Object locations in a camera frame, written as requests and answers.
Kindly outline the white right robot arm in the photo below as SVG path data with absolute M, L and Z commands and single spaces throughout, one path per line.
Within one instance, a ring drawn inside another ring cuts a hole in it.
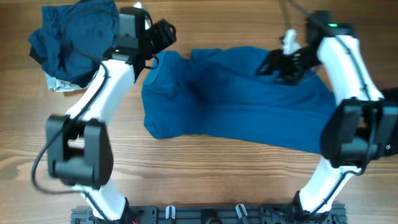
M 375 86 L 352 28 L 326 23 L 307 31 L 307 45 L 301 46 L 295 29 L 287 29 L 282 48 L 272 50 L 256 72 L 277 71 L 285 83 L 296 84 L 308 69 L 323 65 L 335 96 L 336 109 L 320 136 L 322 158 L 290 206 L 296 220 L 328 213 L 350 178 L 363 175 L 371 161 L 397 154 L 388 143 L 397 130 L 397 103 Z

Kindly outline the black garment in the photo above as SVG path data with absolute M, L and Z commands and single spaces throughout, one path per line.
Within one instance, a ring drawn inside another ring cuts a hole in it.
M 386 101 L 398 102 L 398 87 L 381 90 Z

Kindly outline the blue polo shirt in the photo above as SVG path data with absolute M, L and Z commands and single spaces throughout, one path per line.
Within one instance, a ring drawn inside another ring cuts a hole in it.
M 157 139 L 206 134 L 319 153 L 335 96 L 313 72 L 298 85 L 255 71 L 256 47 L 194 49 L 190 58 L 159 54 L 142 86 L 144 126 Z

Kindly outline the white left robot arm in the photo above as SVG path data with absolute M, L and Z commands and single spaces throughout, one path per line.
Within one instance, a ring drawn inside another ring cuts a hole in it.
M 176 28 L 162 19 L 122 22 L 117 44 L 101 58 L 98 74 L 82 98 L 65 115 L 47 120 L 49 175 L 70 186 L 89 204 L 93 223 L 137 223 L 127 198 L 111 180 L 114 157 L 107 125 L 126 92 L 146 68 L 146 61 L 176 42 Z

